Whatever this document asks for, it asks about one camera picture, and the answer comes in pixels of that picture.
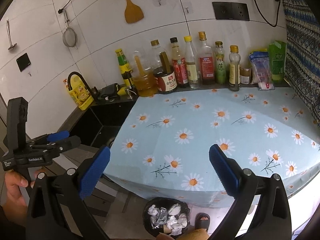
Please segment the person's left hand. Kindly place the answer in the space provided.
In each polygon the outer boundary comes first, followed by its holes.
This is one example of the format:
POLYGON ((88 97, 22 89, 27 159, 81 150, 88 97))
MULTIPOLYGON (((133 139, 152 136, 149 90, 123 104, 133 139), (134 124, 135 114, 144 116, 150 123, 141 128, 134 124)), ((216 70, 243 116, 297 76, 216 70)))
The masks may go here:
POLYGON ((25 198, 23 197, 20 188, 33 188, 35 181, 29 183, 20 173, 10 170, 5 173, 5 185, 7 187, 7 204, 15 203, 18 206, 26 206, 25 198))

